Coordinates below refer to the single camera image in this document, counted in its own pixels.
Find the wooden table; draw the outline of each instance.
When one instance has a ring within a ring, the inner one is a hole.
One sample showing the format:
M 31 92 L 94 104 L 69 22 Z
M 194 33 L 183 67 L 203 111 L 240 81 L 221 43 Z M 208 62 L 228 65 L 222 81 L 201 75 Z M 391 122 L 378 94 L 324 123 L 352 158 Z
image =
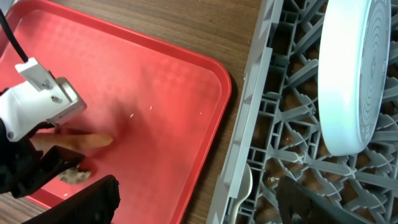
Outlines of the wooden table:
M 205 223 L 231 138 L 261 0 L 55 0 L 220 61 L 233 92 L 182 223 Z M 0 223 L 20 223 L 44 209 L 0 195 Z

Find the red tray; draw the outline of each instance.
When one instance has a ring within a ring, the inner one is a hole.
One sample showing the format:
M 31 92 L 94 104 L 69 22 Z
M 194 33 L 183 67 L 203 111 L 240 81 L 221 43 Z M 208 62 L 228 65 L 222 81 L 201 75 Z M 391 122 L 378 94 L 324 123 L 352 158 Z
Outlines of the red tray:
M 68 126 L 116 139 L 84 161 L 93 171 L 84 184 L 53 179 L 30 199 L 50 208 L 113 174 L 121 194 L 113 223 L 179 223 L 231 93 L 225 68 L 50 1 L 18 2 L 7 19 L 28 56 L 86 101 Z M 3 33 L 0 53 L 0 89 L 22 82 Z

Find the white bowl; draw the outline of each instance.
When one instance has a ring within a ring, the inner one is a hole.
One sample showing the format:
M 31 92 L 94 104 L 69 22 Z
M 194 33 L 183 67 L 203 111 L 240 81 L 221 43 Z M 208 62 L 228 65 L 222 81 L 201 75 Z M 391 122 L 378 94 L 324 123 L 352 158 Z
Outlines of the white bowl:
M 380 111 L 390 46 L 390 0 L 329 0 L 323 23 L 318 100 L 334 156 L 361 152 Z

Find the crumb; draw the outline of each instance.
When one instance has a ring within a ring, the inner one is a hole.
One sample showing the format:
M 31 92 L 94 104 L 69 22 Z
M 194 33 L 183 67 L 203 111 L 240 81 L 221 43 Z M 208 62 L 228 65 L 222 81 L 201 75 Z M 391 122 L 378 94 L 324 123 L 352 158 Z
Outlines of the crumb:
M 90 171 L 80 171 L 79 166 L 71 167 L 58 175 L 58 178 L 67 184 L 80 184 L 91 175 Z
M 279 180 L 278 177 L 269 177 L 268 179 L 271 181 L 271 183 L 274 183 L 276 180 Z

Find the dish rack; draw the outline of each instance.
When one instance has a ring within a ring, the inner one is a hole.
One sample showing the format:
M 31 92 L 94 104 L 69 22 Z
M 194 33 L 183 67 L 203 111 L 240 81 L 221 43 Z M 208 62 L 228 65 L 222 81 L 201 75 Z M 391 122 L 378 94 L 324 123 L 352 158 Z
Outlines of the dish rack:
M 398 0 L 391 3 L 390 66 L 374 136 L 363 152 L 333 157 L 322 140 L 317 102 L 327 1 L 262 0 L 207 223 L 228 220 L 246 163 L 253 188 L 238 223 L 282 223 L 275 188 L 285 175 L 362 222 L 398 223 Z

